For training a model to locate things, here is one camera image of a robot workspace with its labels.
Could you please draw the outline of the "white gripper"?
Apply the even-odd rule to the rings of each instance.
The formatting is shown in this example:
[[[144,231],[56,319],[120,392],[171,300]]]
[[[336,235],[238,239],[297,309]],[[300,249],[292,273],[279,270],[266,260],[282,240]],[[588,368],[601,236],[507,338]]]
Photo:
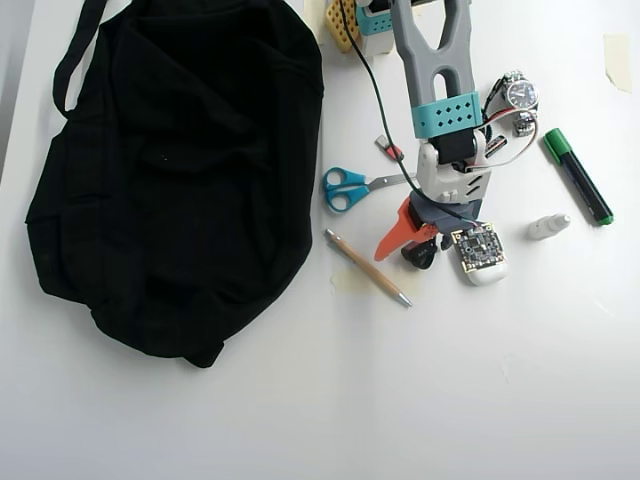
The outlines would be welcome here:
[[[428,198],[442,204],[437,207],[420,197],[407,197],[397,211],[396,223],[378,244],[375,261],[383,261],[410,242],[429,241],[438,232],[474,227],[491,178],[485,148],[485,137],[476,130],[420,142],[418,183]]]

